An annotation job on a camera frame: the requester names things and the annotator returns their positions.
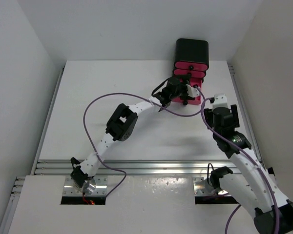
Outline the pink bottom drawer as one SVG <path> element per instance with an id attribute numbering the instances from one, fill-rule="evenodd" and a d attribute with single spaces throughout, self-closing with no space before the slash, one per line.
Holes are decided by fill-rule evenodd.
<path id="1" fill-rule="evenodd" d="M 202 82 L 203 78 L 191 78 L 189 80 L 190 86 L 198 86 L 200 89 L 202 88 Z M 182 100 L 180 97 L 175 98 L 172 100 L 173 102 L 178 102 L 183 105 L 200 105 L 201 104 L 201 96 L 195 97 L 195 99 L 188 99 L 188 100 Z"/>

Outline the pink drawer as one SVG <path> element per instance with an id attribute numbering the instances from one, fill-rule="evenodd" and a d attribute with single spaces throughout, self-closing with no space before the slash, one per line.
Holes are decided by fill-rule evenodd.
<path id="1" fill-rule="evenodd" d="M 190 86 L 198 86 L 200 89 L 202 88 L 202 82 L 203 78 L 191 78 L 189 80 Z M 188 99 L 188 100 L 182 100 L 180 97 L 175 98 L 172 100 L 173 102 L 178 102 L 183 105 L 200 105 L 201 104 L 201 96 L 195 97 L 195 99 Z"/>
<path id="2" fill-rule="evenodd" d="M 204 63 L 193 63 L 186 61 L 177 61 L 174 64 L 177 69 L 190 70 L 190 71 L 206 71 L 209 66 Z"/>
<path id="3" fill-rule="evenodd" d="M 206 76 L 205 71 L 183 70 L 183 69 L 174 69 L 173 74 L 176 76 L 191 75 L 192 78 L 204 78 Z"/>

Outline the pink top drawer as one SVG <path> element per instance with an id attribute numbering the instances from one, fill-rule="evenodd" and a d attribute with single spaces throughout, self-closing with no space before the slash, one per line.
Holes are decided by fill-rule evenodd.
<path id="1" fill-rule="evenodd" d="M 190 71 L 206 71 L 209 66 L 204 63 L 193 63 L 186 61 L 177 61 L 174 64 L 177 69 L 190 70 Z"/>

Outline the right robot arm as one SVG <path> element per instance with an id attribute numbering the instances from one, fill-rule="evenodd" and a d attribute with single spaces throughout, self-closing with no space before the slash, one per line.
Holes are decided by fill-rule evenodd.
<path id="1" fill-rule="evenodd" d="M 258 162 L 246 136 L 236 130 L 239 127 L 236 105 L 206 108 L 203 116 L 220 151 L 241 173 L 235 175 L 227 166 L 215 169 L 209 175 L 210 186 L 229 192 L 248 211 L 260 234 L 293 231 L 293 201 Z"/>

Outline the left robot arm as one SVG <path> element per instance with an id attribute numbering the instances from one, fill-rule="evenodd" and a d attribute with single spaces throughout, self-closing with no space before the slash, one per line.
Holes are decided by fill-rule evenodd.
<path id="1" fill-rule="evenodd" d="M 97 173 L 98 168 L 103 165 L 104 167 L 123 173 L 126 176 L 126 172 L 121 169 L 112 168 L 104 163 L 104 154 L 114 143 L 126 141 L 132 134 L 138 117 L 165 110 L 178 116 L 168 109 L 171 102 L 180 98 L 184 104 L 187 104 L 189 100 L 195 100 L 200 96 L 198 91 L 199 85 L 190 84 L 190 75 L 179 75 L 169 77 L 164 80 L 158 87 L 156 87 L 150 98 L 143 98 L 138 95 L 126 94 L 126 93 L 112 93 L 103 95 L 93 100 L 86 107 L 83 115 L 83 125 L 86 135 L 93 147 L 94 153 L 89 155 L 83 162 L 78 161 L 76 158 L 71 158 L 71 164 L 73 171 L 70 174 L 72 180 L 75 182 L 78 188 L 83 188 L 84 185 L 89 182 Z M 106 123 L 105 134 L 101 141 L 96 146 L 91 139 L 90 133 L 86 127 L 86 114 L 90 106 L 94 102 L 114 95 L 127 95 L 136 97 L 142 100 L 142 102 L 126 105 L 121 103 L 117 106 L 111 117 Z"/>

